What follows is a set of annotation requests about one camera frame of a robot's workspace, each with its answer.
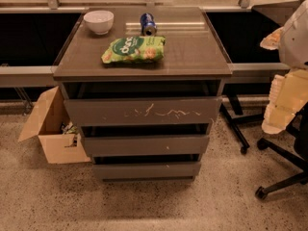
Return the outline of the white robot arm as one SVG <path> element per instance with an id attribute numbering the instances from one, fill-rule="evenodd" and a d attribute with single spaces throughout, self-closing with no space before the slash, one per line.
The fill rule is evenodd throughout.
<path id="1" fill-rule="evenodd" d="M 278 134 L 308 102 L 308 1 L 301 3 L 283 27 L 263 38 L 260 46 L 278 50 L 280 62 L 290 68 L 284 76 L 274 76 L 262 123 L 265 133 Z"/>

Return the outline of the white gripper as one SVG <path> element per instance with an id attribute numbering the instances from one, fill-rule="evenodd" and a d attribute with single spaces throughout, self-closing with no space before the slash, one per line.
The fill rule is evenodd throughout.
<path id="1" fill-rule="evenodd" d="M 260 46 L 267 50 L 276 50 L 282 31 L 283 28 L 280 27 L 267 35 Z M 271 135 L 279 134 L 308 102 L 308 72 L 300 69 L 284 76 L 275 75 L 270 87 L 269 102 L 262 130 Z"/>

